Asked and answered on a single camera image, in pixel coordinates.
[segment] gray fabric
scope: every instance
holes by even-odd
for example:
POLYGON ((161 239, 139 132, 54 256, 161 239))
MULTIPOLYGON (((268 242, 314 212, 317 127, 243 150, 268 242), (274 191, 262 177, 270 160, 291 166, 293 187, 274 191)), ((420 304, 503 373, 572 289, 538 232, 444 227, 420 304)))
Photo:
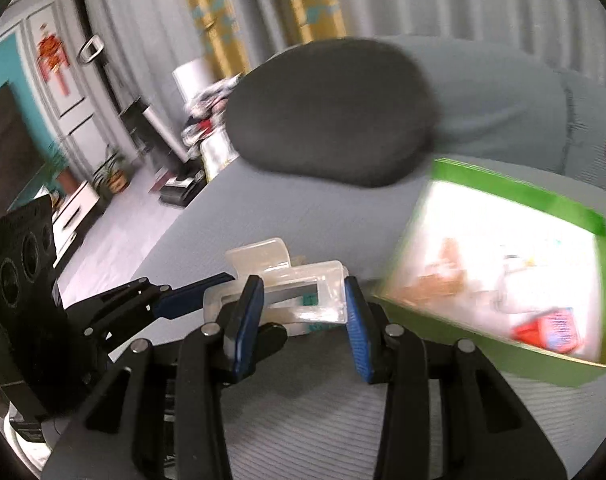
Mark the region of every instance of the gray fabric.
MULTIPOLYGON (((605 191, 531 168, 482 164, 563 193, 606 216, 605 191)), ((174 222, 135 275, 148 276, 153 283, 185 285, 230 271, 225 250, 280 236, 291 254, 304 254, 312 262, 338 259, 362 282, 380 278, 426 174, 427 168, 421 168, 394 186, 357 189, 261 173, 239 159, 174 222)), ((158 344, 185 336, 201 322, 199 314, 158 320, 140 336, 158 344)), ((371 390, 346 371, 344 367, 352 368, 344 336, 328 332, 315 337, 316 343, 305 337, 289 341, 283 355, 264 362, 254 378, 224 394, 235 478, 255 478, 259 471, 262 478, 371 478, 383 391, 371 390), (306 342, 319 345, 318 353, 303 349, 306 342)), ((606 435, 606 375, 581 388, 510 374, 506 378, 570 476, 575 474, 606 435)))
POLYGON ((417 63, 364 38, 280 53, 243 77, 225 108, 227 135, 246 162, 363 187, 411 173, 430 153, 438 120, 417 63))
POLYGON ((270 41, 272 41, 273 49, 275 52, 285 50, 289 45, 285 26, 281 23, 281 17, 278 11, 278 1, 257 0, 257 3, 257 12, 264 12, 267 15, 265 19, 265 26, 267 27, 267 31, 270 35, 270 41))
POLYGON ((338 0, 348 34, 416 34, 512 46, 606 86, 599 0, 338 0))
POLYGON ((110 79, 110 84, 112 85, 120 109, 125 110, 125 108, 134 101, 134 97, 137 96, 140 91, 138 90, 133 74, 130 72, 129 64, 125 61, 126 57, 122 52, 120 42, 114 33, 112 17, 107 11, 104 0, 85 0, 85 3, 90 24, 92 25, 92 31, 94 34, 98 34, 106 45, 108 45, 110 61, 108 72, 113 68, 112 63, 120 68, 117 76, 108 73, 108 78, 110 79))
POLYGON ((440 105, 435 150, 561 173, 566 94, 557 74, 501 45, 443 38, 382 38, 423 68, 440 105))
POLYGON ((259 0, 230 0, 251 68, 276 53, 259 7, 259 0))
POLYGON ((606 88, 569 70, 558 76, 568 99, 563 174, 606 190, 606 88))
POLYGON ((134 79, 134 90, 180 132, 187 113, 172 72, 205 54, 187 0, 104 0, 96 5, 100 4, 113 25, 113 38, 106 38, 112 40, 106 43, 107 54, 118 57, 115 62, 124 76, 134 79))

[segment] gray curtain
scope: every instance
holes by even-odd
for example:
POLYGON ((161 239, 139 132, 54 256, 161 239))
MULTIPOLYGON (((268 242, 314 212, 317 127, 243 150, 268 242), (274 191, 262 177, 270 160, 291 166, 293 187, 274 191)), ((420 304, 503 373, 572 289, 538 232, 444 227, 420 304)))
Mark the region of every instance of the gray curtain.
MULTIPOLYGON (((406 33, 501 43, 606 85, 606 12, 598 0, 339 2, 351 36, 406 33)), ((288 24, 275 18, 279 0, 259 5, 268 28, 285 36, 288 24)))
POLYGON ((205 53, 187 1, 104 0, 104 5, 112 22, 110 57, 118 59, 128 86, 179 132, 187 113, 172 72, 205 53))
MULTIPOLYGON (((179 129, 172 71, 204 53, 186 0, 104 0, 131 85, 179 129)), ((293 43, 289 0, 231 0, 251 65, 293 43)), ((606 85, 606 12, 598 0, 339 0, 352 36, 401 33, 513 46, 606 85)))

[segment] potted plant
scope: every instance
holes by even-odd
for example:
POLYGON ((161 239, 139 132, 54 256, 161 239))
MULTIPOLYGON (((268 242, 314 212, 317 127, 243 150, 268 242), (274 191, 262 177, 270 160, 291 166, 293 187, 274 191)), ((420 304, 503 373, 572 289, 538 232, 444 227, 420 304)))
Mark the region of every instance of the potted plant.
POLYGON ((61 148, 55 142, 49 145, 48 152, 40 174, 48 183, 56 179, 66 194, 72 194, 78 189, 80 184, 70 171, 67 165, 67 158, 65 158, 61 148))
POLYGON ((107 188, 112 194, 118 194, 129 185, 124 170, 125 157, 111 146, 105 150, 105 156, 105 162, 94 172, 92 184, 99 192, 107 188))

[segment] television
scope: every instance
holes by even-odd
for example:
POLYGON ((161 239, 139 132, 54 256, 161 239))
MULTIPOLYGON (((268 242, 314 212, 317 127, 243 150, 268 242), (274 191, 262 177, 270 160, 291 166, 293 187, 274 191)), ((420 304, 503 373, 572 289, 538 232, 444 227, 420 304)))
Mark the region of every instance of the television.
POLYGON ((0 216, 43 166, 10 86, 0 87, 0 216))

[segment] white lamp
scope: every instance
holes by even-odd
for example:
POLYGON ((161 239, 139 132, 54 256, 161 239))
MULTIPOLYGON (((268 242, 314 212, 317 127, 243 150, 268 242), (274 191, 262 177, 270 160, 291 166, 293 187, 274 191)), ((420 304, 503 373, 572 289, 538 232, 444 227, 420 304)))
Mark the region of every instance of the white lamp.
POLYGON ((202 57, 181 65, 172 75, 186 103, 216 81, 208 61, 202 57))

